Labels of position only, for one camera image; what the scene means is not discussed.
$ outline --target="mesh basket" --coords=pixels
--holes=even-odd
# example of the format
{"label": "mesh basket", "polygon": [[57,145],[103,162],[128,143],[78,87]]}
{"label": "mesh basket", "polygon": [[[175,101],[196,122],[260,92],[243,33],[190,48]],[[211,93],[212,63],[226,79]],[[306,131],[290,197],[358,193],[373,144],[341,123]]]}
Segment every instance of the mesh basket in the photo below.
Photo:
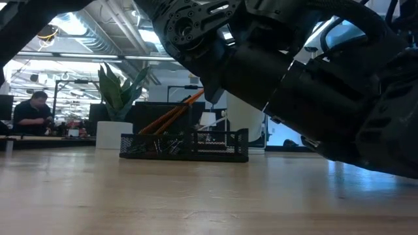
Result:
{"label": "mesh basket", "polygon": [[120,157],[246,163],[248,130],[193,131],[181,135],[123,134]]}

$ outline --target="white pot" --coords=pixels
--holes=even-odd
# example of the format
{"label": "white pot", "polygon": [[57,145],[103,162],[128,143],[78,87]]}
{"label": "white pot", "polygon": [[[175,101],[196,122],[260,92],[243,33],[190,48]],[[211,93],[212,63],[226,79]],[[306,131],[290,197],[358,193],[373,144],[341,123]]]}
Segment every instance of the white pot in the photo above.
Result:
{"label": "white pot", "polygon": [[97,123],[97,149],[120,149],[121,134],[132,134],[132,123],[100,121]]}

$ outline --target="dark shirt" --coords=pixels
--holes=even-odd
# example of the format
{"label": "dark shirt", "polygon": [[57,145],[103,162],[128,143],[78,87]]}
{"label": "dark shirt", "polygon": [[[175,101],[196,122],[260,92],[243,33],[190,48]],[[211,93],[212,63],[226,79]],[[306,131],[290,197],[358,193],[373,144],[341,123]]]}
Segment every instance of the dark shirt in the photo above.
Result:
{"label": "dark shirt", "polygon": [[45,104],[45,107],[33,108],[30,100],[21,102],[14,108],[13,131],[19,134],[44,135],[46,132],[46,123],[42,125],[19,125],[23,119],[37,119],[52,116],[51,109]]}

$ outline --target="computer screen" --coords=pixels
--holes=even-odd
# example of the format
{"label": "computer screen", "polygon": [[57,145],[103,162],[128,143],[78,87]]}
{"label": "computer screen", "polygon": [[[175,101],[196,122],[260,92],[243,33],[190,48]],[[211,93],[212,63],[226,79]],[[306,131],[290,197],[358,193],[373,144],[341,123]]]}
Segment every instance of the computer screen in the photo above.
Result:
{"label": "computer screen", "polygon": [[13,95],[0,95],[0,120],[12,119]]}

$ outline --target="desk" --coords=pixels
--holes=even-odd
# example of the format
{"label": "desk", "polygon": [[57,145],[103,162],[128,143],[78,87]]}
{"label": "desk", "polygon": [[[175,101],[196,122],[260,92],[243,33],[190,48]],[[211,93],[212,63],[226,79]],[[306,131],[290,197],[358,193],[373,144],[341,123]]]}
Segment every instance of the desk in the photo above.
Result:
{"label": "desk", "polygon": [[[53,136],[9,136],[14,140],[13,149],[45,149],[45,148],[65,148],[94,146],[95,139],[64,139],[63,137]],[[6,142],[0,142],[0,150],[5,150]]]}
{"label": "desk", "polygon": [[418,181],[313,153],[248,164],[0,153],[0,234],[414,235]]}

